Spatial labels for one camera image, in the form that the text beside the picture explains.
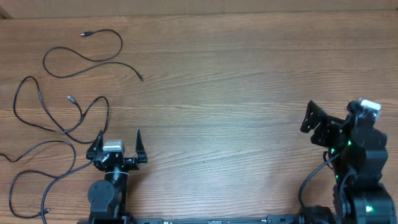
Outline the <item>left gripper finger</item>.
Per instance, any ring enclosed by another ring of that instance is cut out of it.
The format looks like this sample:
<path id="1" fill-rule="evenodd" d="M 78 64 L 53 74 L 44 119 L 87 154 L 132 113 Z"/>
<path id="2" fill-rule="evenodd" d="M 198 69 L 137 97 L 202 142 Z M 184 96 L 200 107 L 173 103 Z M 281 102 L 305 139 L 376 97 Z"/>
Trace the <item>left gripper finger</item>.
<path id="1" fill-rule="evenodd" d="M 136 138 L 136 154 L 139 163 L 148 163 L 147 154 L 142 142 L 141 132 L 137 130 L 137 138 Z"/>
<path id="2" fill-rule="evenodd" d="M 103 130 L 101 130 L 86 151 L 86 159 L 94 159 L 103 148 Z"/>

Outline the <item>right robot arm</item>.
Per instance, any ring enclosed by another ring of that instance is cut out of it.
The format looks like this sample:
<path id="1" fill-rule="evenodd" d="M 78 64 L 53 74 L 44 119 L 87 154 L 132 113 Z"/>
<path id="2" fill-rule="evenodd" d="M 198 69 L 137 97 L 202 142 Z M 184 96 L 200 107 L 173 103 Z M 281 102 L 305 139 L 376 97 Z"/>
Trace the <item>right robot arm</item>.
<path id="1" fill-rule="evenodd" d="M 303 190 L 318 173 L 311 172 L 299 188 L 299 223 L 397 223 L 392 197 L 380 182 L 388 159 L 387 135 L 374 127 L 381 105 L 364 98 L 350 101 L 345 119 L 328 115 L 309 101 L 301 132 L 313 132 L 313 144 L 325 147 L 320 169 L 329 167 L 335 177 L 334 209 L 307 206 Z"/>

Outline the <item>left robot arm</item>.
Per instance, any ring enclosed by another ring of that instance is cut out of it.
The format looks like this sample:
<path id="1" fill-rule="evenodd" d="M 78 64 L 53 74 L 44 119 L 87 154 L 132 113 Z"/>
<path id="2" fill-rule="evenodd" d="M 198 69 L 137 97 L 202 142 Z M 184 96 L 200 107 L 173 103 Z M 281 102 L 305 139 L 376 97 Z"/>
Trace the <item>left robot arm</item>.
<path id="1" fill-rule="evenodd" d="M 129 172 L 139 170 L 148 158 L 142 143 L 141 132 L 137 132 L 136 157 L 126 157 L 124 142 L 120 139 L 104 141 L 102 131 L 86 152 L 86 158 L 104 172 L 104 179 L 94 182 L 88 190 L 91 204 L 90 223 L 126 223 L 137 221 L 126 210 Z"/>

